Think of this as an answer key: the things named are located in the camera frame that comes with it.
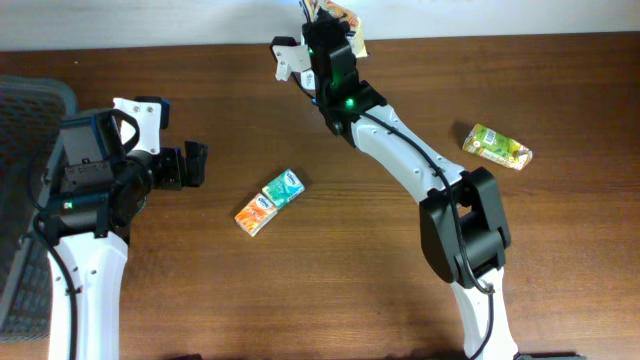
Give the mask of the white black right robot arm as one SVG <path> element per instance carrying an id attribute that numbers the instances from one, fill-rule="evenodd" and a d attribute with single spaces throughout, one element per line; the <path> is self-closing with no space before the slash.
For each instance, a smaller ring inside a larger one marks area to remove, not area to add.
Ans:
<path id="1" fill-rule="evenodd" d="M 469 359 L 516 359 L 503 297 L 511 235 L 497 181 L 441 157 L 360 79 L 349 25 L 320 10 L 302 26 L 316 76 L 314 103 L 329 130 L 371 156 L 419 206 L 421 249 L 451 286 Z"/>

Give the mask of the yellow snack bag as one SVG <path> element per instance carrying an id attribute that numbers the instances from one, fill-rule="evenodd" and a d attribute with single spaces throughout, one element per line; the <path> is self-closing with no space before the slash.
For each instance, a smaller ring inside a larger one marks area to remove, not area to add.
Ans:
<path id="1" fill-rule="evenodd" d="M 353 54 L 357 58 L 366 58 L 369 55 L 365 45 L 362 20 L 352 10 L 332 0 L 300 0 L 300 6 L 309 22 L 317 21 L 324 14 L 347 23 L 347 40 Z"/>

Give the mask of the teal Kleenex tissue pack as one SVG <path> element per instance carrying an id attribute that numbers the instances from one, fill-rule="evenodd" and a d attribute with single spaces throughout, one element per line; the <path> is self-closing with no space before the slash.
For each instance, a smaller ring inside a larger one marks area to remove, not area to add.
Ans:
<path id="1" fill-rule="evenodd" d="M 304 184 L 291 169 L 285 170 L 262 188 L 262 193 L 278 210 L 288 205 L 304 191 Z"/>

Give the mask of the green tea drink carton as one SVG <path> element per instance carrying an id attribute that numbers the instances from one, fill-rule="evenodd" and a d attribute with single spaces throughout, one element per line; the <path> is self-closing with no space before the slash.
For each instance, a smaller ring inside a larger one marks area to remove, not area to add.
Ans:
<path id="1" fill-rule="evenodd" d="M 518 171 L 533 159 L 533 152 L 528 147 L 482 124 L 473 127 L 462 150 Z"/>

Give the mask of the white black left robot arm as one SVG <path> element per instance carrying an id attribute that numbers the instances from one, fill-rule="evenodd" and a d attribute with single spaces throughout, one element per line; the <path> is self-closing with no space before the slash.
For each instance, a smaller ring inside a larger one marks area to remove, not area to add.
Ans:
<path id="1" fill-rule="evenodd" d="M 51 270 L 51 359 L 116 359 L 130 225 L 154 189 L 197 188 L 206 145 L 144 148 L 150 128 L 120 109 L 63 120 L 63 154 L 46 204 L 32 220 Z"/>

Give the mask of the orange Kleenex tissue pack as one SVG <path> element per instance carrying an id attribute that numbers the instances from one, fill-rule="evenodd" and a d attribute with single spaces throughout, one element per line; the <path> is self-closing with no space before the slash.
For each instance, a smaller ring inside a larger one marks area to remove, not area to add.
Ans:
<path id="1" fill-rule="evenodd" d="M 262 193 L 253 197 L 234 217 L 242 230 L 254 237 L 278 213 L 277 207 Z"/>

